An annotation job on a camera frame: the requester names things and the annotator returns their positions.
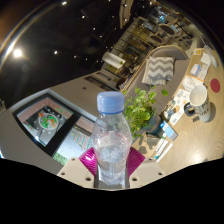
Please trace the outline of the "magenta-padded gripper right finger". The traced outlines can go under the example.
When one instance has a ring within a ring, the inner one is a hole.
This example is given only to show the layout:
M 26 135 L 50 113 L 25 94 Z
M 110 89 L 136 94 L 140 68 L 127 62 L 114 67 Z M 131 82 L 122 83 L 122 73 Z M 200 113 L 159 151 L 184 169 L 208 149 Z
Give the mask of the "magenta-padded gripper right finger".
M 140 188 L 165 176 L 165 172 L 152 158 L 144 157 L 134 148 L 130 148 L 127 158 L 129 188 Z

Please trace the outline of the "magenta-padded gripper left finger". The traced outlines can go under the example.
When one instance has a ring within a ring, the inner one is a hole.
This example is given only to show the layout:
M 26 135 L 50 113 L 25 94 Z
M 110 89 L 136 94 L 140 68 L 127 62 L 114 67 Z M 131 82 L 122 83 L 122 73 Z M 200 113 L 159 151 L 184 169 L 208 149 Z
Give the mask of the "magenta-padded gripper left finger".
M 72 157 L 58 172 L 58 176 L 84 188 L 96 188 L 98 180 L 97 159 L 93 148 L 79 158 Z

